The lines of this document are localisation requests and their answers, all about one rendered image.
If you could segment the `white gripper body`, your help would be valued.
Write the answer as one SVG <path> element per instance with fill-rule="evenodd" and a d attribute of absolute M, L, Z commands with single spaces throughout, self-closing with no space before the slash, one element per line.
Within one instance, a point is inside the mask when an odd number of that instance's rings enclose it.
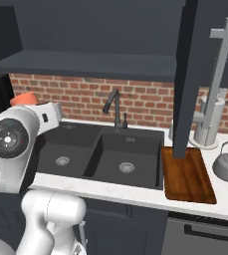
<path fill-rule="evenodd" d="M 57 115 L 57 119 L 60 122 L 63 118 L 62 106 L 60 103 L 54 103 L 54 108 Z"/>

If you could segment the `dark base cabinet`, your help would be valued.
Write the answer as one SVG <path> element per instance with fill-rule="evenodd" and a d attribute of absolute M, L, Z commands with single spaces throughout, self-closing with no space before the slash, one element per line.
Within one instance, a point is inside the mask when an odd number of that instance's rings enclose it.
<path fill-rule="evenodd" d="M 18 248 L 26 226 L 25 215 L 21 209 L 24 195 L 25 192 L 0 193 L 0 239 L 14 250 Z"/>

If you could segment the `dark base cabinet door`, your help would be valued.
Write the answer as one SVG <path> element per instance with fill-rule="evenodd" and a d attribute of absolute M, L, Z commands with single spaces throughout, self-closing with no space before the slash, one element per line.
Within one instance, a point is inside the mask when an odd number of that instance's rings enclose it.
<path fill-rule="evenodd" d="M 86 198 L 88 255 L 161 255 L 168 212 Z"/>

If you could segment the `brown wooden tray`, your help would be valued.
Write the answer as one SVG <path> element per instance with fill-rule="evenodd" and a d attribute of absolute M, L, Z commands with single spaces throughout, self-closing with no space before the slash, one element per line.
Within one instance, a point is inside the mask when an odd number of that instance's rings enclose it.
<path fill-rule="evenodd" d="M 185 158 L 175 158 L 172 148 L 161 149 L 165 196 L 170 200 L 216 204 L 215 193 L 201 154 L 189 147 Z"/>

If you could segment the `orange bowl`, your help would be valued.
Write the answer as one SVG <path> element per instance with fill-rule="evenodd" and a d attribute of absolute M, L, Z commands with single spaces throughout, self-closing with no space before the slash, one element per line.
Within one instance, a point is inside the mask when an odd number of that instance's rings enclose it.
<path fill-rule="evenodd" d="M 17 105 L 36 105 L 38 103 L 38 99 L 34 92 L 29 92 L 25 94 L 21 94 L 10 101 L 11 106 Z"/>

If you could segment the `dark grey tap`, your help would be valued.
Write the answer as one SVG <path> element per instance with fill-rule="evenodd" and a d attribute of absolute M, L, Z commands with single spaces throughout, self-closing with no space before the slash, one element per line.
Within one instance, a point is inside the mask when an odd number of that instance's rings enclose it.
<path fill-rule="evenodd" d="M 120 120 L 120 110 L 119 110 L 119 91 L 118 89 L 113 89 L 107 99 L 104 107 L 103 113 L 107 114 L 110 110 L 111 104 L 114 103 L 114 128 L 120 130 L 121 128 L 127 128 L 127 121 L 123 119 Z"/>

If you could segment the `dark double sink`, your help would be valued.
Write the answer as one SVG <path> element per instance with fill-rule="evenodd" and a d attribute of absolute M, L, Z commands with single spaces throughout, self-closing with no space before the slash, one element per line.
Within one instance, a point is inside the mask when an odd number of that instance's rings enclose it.
<path fill-rule="evenodd" d="M 37 137 L 37 170 L 151 189 L 163 188 L 162 131 L 62 122 Z"/>

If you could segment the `white paper towel holder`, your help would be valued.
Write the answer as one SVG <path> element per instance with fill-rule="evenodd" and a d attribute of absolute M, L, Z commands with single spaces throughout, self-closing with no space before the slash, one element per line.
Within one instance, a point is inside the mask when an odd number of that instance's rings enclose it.
<path fill-rule="evenodd" d="M 218 146 L 216 135 L 219 130 L 219 124 L 225 107 L 225 100 L 218 98 L 215 103 L 214 112 L 210 122 L 209 129 L 203 129 L 202 123 L 196 124 L 196 129 L 189 137 L 189 142 L 202 149 L 214 149 Z"/>

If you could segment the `grey dishwasher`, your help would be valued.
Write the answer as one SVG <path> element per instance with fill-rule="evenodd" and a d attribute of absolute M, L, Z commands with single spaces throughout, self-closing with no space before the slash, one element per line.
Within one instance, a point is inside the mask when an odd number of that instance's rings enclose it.
<path fill-rule="evenodd" d="M 170 212 L 161 255 L 228 255 L 228 241 L 185 234 L 185 224 L 228 228 L 228 220 Z"/>

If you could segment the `dark wall cabinet run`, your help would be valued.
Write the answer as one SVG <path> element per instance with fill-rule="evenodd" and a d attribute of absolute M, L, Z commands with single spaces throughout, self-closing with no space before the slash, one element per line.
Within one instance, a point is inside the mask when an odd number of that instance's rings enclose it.
<path fill-rule="evenodd" d="M 185 0 L 0 0 L 0 73 L 171 82 Z"/>

